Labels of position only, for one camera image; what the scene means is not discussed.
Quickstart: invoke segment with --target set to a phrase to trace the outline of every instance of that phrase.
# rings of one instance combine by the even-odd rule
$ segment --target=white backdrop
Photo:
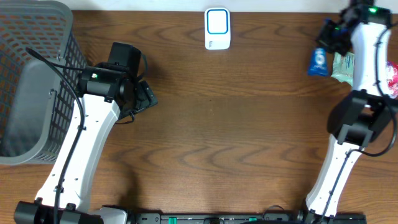
[[[77,10],[205,11],[223,6],[232,12],[339,12],[349,0],[58,0]],[[376,0],[398,13],[398,0]]]

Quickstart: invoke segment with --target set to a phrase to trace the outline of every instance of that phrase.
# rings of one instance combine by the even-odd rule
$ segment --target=light green package
[[[348,52],[345,56],[335,53],[333,61],[333,73],[331,76],[340,82],[346,82],[353,86],[354,84],[354,61],[355,54]]]

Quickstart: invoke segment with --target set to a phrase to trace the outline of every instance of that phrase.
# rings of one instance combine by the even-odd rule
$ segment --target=wooden tabletop
[[[107,61],[113,42],[147,55],[159,104],[115,126],[96,171],[91,209],[118,204],[164,213],[256,213],[299,209],[328,148],[326,121],[347,83],[310,77],[308,64],[330,14],[231,13],[228,50],[204,46],[202,12],[75,11],[86,58]],[[398,62],[398,31],[389,60]],[[389,126],[368,151],[384,148]],[[52,166],[0,167],[0,220],[32,202]],[[340,212],[368,223],[398,219],[398,148],[361,156]]]

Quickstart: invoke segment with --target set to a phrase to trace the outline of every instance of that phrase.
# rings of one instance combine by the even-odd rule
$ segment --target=brown wooden surface
[[[231,13],[228,50],[204,46],[203,13],[75,11],[87,59],[108,59],[114,41],[148,58],[159,104],[115,126],[96,171],[91,209],[102,204],[165,213],[298,209],[328,147],[326,120],[349,86],[306,72],[327,14]],[[394,31],[389,60],[398,62]],[[385,131],[369,151],[384,147]],[[360,157],[338,210],[397,223],[398,148]],[[52,166],[0,167],[0,222],[33,201]]]

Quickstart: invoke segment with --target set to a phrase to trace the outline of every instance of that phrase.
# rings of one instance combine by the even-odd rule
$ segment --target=plastic basket
[[[72,12],[59,2],[0,1],[0,164],[53,164],[57,159],[73,98],[25,48],[52,62],[85,67],[72,22]],[[78,72],[62,72],[76,86]]]

